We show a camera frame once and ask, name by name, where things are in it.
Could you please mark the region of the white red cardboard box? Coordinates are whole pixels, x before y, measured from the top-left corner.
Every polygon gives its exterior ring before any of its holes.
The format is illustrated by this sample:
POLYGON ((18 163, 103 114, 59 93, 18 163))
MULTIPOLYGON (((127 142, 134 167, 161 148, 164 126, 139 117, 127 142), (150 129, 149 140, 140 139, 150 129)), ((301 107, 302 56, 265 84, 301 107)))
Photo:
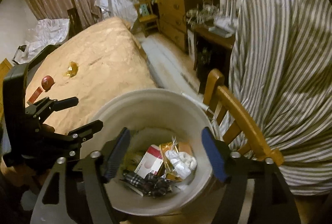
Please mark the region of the white red cardboard box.
POLYGON ((157 175, 163 166, 163 157, 157 145, 151 145, 135 169, 135 173, 145 178, 148 173, 157 175))

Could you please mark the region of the white round trash bin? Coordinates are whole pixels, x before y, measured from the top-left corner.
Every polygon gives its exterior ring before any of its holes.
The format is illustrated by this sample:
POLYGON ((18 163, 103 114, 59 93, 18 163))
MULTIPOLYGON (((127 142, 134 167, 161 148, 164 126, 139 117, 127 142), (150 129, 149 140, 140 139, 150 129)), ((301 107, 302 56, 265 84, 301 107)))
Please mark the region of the white round trash bin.
POLYGON ((104 126, 83 143, 82 157, 127 132, 118 147, 124 158, 105 185, 116 210, 166 215, 194 200, 210 181, 201 133, 212 125, 204 110, 183 95, 165 89, 129 92, 105 104, 95 118, 104 126))

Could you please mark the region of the white tissue with string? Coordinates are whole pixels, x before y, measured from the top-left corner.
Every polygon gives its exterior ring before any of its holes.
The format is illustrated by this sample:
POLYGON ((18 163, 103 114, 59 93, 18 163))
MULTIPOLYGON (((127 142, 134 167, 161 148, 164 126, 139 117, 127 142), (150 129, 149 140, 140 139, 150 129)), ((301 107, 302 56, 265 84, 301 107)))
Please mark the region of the white tissue with string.
POLYGON ((179 152, 178 157, 179 160, 175 163, 175 168, 179 175, 185 180, 196 170, 197 160, 194 156, 185 152, 179 152))

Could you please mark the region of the gold cigarette pack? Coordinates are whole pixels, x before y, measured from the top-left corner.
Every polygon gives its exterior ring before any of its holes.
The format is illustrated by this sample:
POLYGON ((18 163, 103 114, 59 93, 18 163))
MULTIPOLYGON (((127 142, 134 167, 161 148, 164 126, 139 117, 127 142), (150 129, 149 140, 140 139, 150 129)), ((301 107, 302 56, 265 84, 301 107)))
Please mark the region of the gold cigarette pack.
POLYGON ((183 181, 183 178, 179 175, 175 168, 175 163, 179 160, 177 144, 177 142, 163 143, 159 145, 159 149, 163 159, 165 179, 175 183, 180 183, 183 181))

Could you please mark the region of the yellow sponge block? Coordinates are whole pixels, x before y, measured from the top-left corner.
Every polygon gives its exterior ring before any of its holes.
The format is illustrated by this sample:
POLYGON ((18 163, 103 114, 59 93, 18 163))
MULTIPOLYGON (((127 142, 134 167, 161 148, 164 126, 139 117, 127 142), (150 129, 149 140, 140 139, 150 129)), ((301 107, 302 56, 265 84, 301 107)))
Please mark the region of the yellow sponge block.
POLYGON ((192 151, 192 148, 190 146, 190 144, 188 143, 185 143, 185 142, 178 142, 177 144, 177 149, 179 152, 185 152, 191 156, 193 156, 193 151, 192 151))

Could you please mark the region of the red rectangular carton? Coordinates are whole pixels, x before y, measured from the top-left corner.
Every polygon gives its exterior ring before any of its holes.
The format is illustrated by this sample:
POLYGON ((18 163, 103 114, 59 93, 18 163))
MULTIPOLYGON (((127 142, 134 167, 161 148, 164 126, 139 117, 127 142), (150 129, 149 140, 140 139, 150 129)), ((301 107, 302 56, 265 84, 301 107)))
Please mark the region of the red rectangular carton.
POLYGON ((43 89, 39 86, 34 93, 31 95, 31 97, 26 102, 28 105, 34 104, 34 102, 38 99, 38 97, 43 93, 43 89))

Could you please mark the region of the red apple with sticker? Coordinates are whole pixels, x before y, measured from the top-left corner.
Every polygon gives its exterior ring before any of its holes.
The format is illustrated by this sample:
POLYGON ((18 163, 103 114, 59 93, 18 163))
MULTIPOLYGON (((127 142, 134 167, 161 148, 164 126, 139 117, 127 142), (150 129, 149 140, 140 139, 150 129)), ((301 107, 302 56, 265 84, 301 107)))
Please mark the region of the red apple with sticker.
POLYGON ((54 84, 54 78, 50 75, 46 75, 41 81, 41 86, 45 92, 48 92, 54 84))

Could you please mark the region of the yellow plastic snack wrapper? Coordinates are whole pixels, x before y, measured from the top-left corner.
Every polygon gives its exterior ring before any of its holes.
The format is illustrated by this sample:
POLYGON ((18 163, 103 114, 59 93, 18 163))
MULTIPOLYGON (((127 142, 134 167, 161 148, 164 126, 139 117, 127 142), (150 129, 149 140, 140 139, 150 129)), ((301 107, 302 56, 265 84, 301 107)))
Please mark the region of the yellow plastic snack wrapper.
POLYGON ((71 61, 69 63, 69 66, 67 68, 65 75, 68 77, 74 77, 75 75, 77 75, 78 69, 79 69, 78 64, 74 61, 71 61))

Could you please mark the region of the wooden headboard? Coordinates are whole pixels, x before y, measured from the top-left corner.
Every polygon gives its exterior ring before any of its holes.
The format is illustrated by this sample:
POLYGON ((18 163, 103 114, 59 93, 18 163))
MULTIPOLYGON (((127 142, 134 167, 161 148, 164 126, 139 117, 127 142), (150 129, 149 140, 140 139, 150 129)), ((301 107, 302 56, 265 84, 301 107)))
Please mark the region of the wooden headboard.
POLYGON ((4 78, 8 74, 8 72, 12 69, 13 65, 9 62, 7 58, 5 58, 0 63, 0 83, 3 83, 4 78))

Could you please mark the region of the black crumpled wrapper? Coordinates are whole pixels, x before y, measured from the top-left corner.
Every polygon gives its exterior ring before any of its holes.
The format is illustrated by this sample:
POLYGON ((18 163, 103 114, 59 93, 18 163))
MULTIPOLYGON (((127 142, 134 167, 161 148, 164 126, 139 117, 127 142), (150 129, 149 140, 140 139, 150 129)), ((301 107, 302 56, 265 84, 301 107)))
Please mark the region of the black crumpled wrapper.
POLYGON ((173 192, 169 181, 153 173, 148 173, 145 177, 142 177, 134 171, 124 170, 122 175, 122 181, 141 196, 159 198, 173 192))

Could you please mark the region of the left silver plastic cover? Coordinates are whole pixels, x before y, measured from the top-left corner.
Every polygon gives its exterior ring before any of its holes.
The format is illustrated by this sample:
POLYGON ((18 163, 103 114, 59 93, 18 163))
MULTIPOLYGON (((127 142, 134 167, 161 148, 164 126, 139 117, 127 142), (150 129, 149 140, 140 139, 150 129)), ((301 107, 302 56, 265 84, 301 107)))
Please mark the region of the left silver plastic cover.
POLYGON ((48 45, 61 45, 69 39, 69 19, 38 20, 34 28, 28 29, 24 52, 18 52, 15 60, 19 63, 30 62, 48 45))

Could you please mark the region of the wooden chair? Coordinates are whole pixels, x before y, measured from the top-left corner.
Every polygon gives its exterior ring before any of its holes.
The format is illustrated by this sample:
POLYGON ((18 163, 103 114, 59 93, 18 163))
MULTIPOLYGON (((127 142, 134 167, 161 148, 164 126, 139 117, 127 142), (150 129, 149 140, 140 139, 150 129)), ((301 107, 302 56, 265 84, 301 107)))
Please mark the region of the wooden chair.
POLYGON ((278 149, 269 147, 261 129, 240 101, 225 86, 225 77, 218 69, 213 69, 208 74, 203 103, 208 106, 207 114, 214 115, 218 125, 222 123, 225 115, 230 114, 233 117, 233 123, 221 136, 227 145, 243 134, 245 144, 237 150, 241 155, 252 153, 253 157, 259 161, 270 157, 277 166, 284 163, 282 153, 278 149))

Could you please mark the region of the striped hanging cloth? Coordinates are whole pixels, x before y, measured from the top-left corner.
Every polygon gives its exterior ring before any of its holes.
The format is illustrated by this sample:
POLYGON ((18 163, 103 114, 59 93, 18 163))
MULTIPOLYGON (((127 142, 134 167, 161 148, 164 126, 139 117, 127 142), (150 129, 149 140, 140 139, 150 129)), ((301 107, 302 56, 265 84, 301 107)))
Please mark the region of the striped hanging cloth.
POLYGON ((241 0, 228 82, 291 192, 331 192, 330 1, 241 0))

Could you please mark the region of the small wooden stool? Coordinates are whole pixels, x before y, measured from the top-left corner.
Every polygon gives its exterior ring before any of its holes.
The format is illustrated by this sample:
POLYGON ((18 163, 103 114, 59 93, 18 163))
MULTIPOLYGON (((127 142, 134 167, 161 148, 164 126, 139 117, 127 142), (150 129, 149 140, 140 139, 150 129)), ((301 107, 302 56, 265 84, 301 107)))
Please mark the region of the small wooden stool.
POLYGON ((153 12, 151 0, 140 0, 134 4, 134 7, 145 37, 149 36, 151 30, 160 31, 159 18, 153 12))

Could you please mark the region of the wooden chest of drawers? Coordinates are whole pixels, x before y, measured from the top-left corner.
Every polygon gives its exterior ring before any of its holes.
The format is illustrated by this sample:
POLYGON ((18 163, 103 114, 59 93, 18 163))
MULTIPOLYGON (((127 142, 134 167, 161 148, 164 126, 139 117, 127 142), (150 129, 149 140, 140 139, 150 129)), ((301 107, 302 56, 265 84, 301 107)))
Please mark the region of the wooden chest of drawers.
POLYGON ((159 12, 160 30, 184 53, 188 52, 187 22, 188 10, 196 8, 202 0, 156 0, 159 12))

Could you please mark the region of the white wifi router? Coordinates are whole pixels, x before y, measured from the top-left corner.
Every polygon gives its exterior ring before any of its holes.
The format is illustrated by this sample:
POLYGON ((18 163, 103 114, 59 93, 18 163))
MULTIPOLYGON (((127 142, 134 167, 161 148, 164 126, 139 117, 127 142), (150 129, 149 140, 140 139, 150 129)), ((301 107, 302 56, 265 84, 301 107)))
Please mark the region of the white wifi router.
POLYGON ((220 10, 216 14, 213 26, 208 29, 209 32, 229 38, 234 36, 237 29, 237 0, 220 0, 220 10))

